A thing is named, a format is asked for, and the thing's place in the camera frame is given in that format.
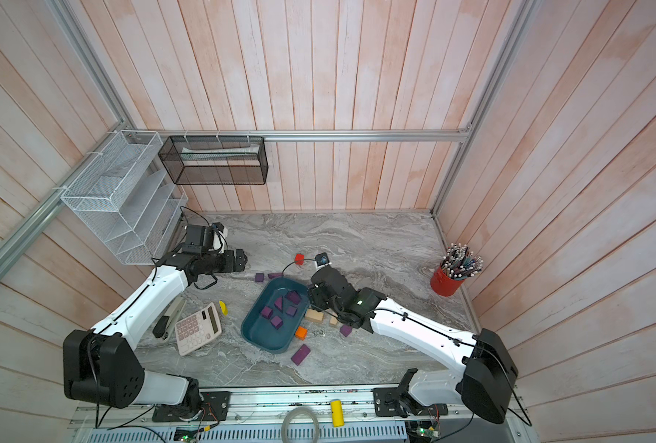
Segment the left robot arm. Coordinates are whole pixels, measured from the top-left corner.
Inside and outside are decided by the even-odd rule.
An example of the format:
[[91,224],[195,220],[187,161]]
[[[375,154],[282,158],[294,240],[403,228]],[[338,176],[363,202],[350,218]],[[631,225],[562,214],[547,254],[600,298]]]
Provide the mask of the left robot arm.
[[187,226],[182,241],[156,261],[132,295],[91,329],[73,330],[65,338],[66,398],[116,409],[163,406],[183,421],[200,415],[198,380],[149,371],[134,351],[152,323],[199,277],[244,271],[247,256],[228,248],[227,234],[222,223]]

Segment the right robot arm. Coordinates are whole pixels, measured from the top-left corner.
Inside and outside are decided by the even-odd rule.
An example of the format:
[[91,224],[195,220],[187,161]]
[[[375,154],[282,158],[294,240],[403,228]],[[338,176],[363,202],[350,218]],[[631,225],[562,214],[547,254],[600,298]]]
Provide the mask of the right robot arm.
[[451,403],[492,424],[505,421],[519,371],[496,332],[446,327],[372,288],[355,289],[329,265],[311,276],[309,299],[313,308],[333,310],[339,323],[401,341],[443,366],[409,369],[385,400],[375,400],[379,412],[407,418]]

